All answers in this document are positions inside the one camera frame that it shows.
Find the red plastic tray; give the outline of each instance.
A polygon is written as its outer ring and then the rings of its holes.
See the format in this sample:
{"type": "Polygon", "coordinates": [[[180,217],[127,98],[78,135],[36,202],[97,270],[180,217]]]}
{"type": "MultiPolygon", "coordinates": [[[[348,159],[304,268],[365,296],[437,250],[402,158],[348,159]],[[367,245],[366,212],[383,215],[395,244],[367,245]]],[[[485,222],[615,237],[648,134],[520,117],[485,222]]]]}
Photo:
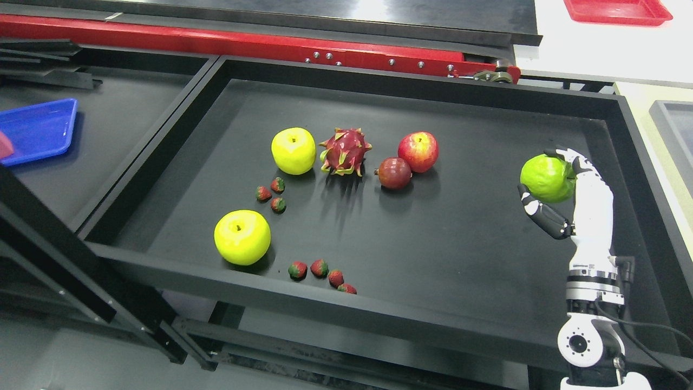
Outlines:
{"type": "Polygon", "coordinates": [[[659,0],[563,0],[578,22],[659,26],[672,14],[659,0]]]}

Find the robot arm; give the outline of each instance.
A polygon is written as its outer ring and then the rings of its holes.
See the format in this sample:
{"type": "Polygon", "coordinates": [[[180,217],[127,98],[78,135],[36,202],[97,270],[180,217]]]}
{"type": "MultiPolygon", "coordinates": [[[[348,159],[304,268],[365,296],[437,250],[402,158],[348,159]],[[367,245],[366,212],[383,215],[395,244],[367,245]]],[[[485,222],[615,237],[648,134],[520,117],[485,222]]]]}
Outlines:
{"type": "Polygon", "coordinates": [[[545,153],[570,163],[577,178],[572,223],[535,199],[525,185],[518,186],[527,216],[553,238],[570,237],[577,247],[565,289],[569,319],[557,337],[570,367],[561,390],[649,389],[642,375],[626,375],[625,348],[613,329],[615,323],[600,316],[595,307],[599,300],[605,310],[618,316],[624,305],[619,269],[610,252],[613,193],[584,155],[561,147],[545,153]]]}

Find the gray tray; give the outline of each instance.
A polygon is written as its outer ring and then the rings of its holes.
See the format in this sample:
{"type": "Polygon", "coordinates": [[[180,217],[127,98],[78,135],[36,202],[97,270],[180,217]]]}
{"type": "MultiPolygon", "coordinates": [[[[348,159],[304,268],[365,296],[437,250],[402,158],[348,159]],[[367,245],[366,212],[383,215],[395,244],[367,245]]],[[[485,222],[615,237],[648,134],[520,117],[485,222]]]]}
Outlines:
{"type": "Polygon", "coordinates": [[[103,82],[94,90],[5,82],[0,110],[65,98],[79,102],[65,154],[10,170],[63,223],[78,230],[214,57],[87,46],[74,60],[103,82]]]}
{"type": "Polygon", "coordinates": [[[650,115],[693,196],[693,103],[657,100],[650,115]]]}

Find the yellow apple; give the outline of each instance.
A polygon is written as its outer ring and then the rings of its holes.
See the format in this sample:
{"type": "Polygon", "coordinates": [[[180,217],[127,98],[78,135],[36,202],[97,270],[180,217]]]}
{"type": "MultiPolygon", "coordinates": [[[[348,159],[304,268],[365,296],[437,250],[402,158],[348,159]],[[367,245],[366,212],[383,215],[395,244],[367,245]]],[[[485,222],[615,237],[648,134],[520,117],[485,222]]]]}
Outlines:
{"type": "Polygon", "coordinates": [[[287,128],[272,139],[272,157],[282,171],[301,175],[313,168],[315,140],[305,128],[287,128]]]}
{"type": "Polygon", "coordinates": [[[267,253],[272,233],[262,214],[236,210],[224,215],[214,228],[217,251],[229,263],[250,265],[267,253]]]}

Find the dragon fruit scale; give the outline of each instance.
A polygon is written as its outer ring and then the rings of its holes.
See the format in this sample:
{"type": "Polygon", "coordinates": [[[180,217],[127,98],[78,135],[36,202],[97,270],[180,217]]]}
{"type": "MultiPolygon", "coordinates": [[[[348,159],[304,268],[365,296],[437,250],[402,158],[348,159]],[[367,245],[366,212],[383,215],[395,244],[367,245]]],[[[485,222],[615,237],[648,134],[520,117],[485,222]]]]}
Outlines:
{"type": "Polygon", "coordinates": [[[323,162],[320,170],[339,176],[353,172],[361,176],[363,156],[373,148],[366,142],[360,128],[336,128],[334,136],[319,145],[325,147],[320,153],[320,161],[323,162]]]}

